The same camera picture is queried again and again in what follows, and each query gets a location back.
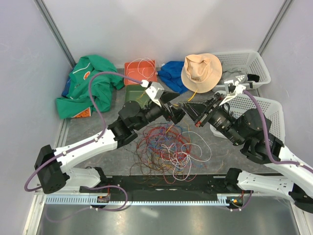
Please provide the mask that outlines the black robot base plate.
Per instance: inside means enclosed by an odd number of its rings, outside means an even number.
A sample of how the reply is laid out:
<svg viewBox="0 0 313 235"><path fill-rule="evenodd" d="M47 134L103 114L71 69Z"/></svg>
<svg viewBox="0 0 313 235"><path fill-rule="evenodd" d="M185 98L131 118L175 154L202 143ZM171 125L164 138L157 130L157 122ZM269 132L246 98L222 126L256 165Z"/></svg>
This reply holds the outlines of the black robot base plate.
<svg viewBox="0 0 313 235"><path fill-rule="evenodd" d="M169 175L111 176L98 186L114 185L123 188L128 200L215 200L218 194L248 195L236 185L227 185L224 175L191 175L186 181L178 181Z"/></svg>

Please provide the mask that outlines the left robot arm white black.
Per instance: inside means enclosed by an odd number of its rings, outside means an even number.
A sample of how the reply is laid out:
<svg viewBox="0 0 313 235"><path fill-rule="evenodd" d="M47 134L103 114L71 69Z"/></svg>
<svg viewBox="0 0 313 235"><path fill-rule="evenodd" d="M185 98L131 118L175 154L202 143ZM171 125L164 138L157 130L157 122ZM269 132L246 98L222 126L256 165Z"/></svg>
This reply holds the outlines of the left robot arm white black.
<svg viewBox="0 0 313 235"><path fill-rule="evenodd" d="M179 96L170 91L152 91L147 89L149 101L141 107L137 101L124 103L118 112L118 118L99 133L82 141L64 147L52 149L50 145L40 149L34 168L40 186L45 194L58 192L63 187L88 187L96 192L107 188L104 172L99 167L91 169L76 166L96 155L121 148L138 136L137 131L164 117L178 123L185 115L171 101Z"/></svg>

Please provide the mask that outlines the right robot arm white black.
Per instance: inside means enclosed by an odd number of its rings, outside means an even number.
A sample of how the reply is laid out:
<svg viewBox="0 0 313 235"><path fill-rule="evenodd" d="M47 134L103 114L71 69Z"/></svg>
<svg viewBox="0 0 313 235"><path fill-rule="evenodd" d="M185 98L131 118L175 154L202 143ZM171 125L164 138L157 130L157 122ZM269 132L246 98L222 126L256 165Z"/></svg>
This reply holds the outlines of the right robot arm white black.
<svg viewBox="0 0 313 235"><path fill-rule="evenodd" d="M290 200L299 209L313 212L313 168L293 154L283 142L269 132L271 121L266 118L256 99L249 95L255 108L235 118L225 108L225 95L215 94L200 102L181 102L179 106L197 127L209 123L240 153L254 163L274 169L278 176L262 176L230 168L224 179L228 192L263 192Z"/></svg>

